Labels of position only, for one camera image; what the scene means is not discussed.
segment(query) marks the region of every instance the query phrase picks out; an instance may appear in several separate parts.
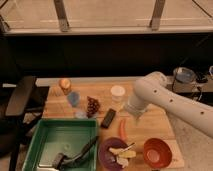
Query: bunch of grapes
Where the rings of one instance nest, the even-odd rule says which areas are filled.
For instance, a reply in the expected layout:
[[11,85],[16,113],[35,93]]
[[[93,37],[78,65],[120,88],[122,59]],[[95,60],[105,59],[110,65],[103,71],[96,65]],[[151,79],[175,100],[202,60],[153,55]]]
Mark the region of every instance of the bunch of grapes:
[[97,99],[92,97],[87,97],[88,105],[87,105],[87,116],[91,118],[96,112],[98,112],[100,108],[100,103]]

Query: metal rod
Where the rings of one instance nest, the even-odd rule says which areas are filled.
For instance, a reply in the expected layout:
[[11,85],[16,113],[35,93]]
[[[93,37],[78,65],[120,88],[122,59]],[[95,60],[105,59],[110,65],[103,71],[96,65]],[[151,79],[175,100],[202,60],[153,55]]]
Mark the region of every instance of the metal rod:
[[0,14],[0,29],[3,33],[10,31],[10,26],[4,21],[4,18]]
[[211,14],[209,14],[196,0],[192,0],[192,2],[198,6],[198,8],[200,8],[206,15],[208,15],[210,18],[213,19],[213,16]]
[[166,0],[155,1],[155,7],[152,14],[151,22],[150,22],[150,27],[152,30],[158,30],[160,27],[160,20],[163,13],[165,2]]
[[130,149],[133,147],[133,145],[135,145],[135,143],[131,143],[131,144],[128,145],[126,148],[124,148],[122,151],[120,151],[118,154],[121,154],[121,153],[123,153],[123,152],[125,152],[125,151],[130,150]]
[[69,22],[67,20],[66,11],[63,0],[54,0],[56,13],[58,16],[59,27],[62,32],[69,30]]

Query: blue object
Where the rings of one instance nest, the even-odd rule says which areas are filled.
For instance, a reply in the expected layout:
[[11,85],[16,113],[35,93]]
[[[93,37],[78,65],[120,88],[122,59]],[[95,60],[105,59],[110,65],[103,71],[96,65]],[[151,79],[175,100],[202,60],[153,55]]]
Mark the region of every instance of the blue object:
[[67,99],[72,107],[77,107],[80,100],[80,95],[73,91],[67,95]]

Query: plate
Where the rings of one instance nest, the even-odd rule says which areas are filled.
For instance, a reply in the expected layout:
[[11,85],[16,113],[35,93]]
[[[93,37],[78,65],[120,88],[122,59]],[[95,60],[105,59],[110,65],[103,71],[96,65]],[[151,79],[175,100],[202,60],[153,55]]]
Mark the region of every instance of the plate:
[[100,163],[110,171],[120,171],[122,166],[116,162],[116,157],[109,151],[109,148],[126,148],[127,144],[119,138],[112,137],[100,144],[98,159]]

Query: black object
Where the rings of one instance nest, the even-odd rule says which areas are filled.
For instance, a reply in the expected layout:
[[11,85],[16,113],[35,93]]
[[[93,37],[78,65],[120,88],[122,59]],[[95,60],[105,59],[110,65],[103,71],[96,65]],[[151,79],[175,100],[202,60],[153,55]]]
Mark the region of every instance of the black object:
[[[192,98],[192,93],[178,93],[181,96]],[[199,102],[204,103],[209,106],[213,106],[213,92],[202,92],[202,98],[199,100]]]
[[106,116],[104,117],[103,121],[101,122],[101,127],[108,128],[113,118],[115,117],[115,114],[116,114],[116,111],[110,108]]
[[95,136],[93,139],[91,139],[81,150],[80,153],[75,155],[74,157],[68,157],[64,155],[63,153],[58,153],[55,157],[52,167],[57,170],[61,170],[65,166],[72,167],[73,164],[77,164],[84,156],[85,154],[90,150],[90,148],[96,143],[98,140],[98,136]]
[[[31,137],[26,134],[41,119],[44,98],[40,96],[35,85],[36,77],[26,76],[20,79],[12,95],[2,96],[0,99],[0,157],[11,153],[9,171],[16,170],[16,163],[20,144],[28,144]],[[30,123],[24,123],[27,108],[32,106],[31,112],[39,113]]]
[[196,82],[197,83],[207,83],[208,79],[202,72],[196,72]]
[[199,48],[194,48],[194,44],[209,34],[212,33],[69,36],[26,33],[5,37],[24,75],[103,77],[141,76],[153,71],[171,75],[186,56],[189,60],[182,66],[205,72],[213,63],[213,36]]

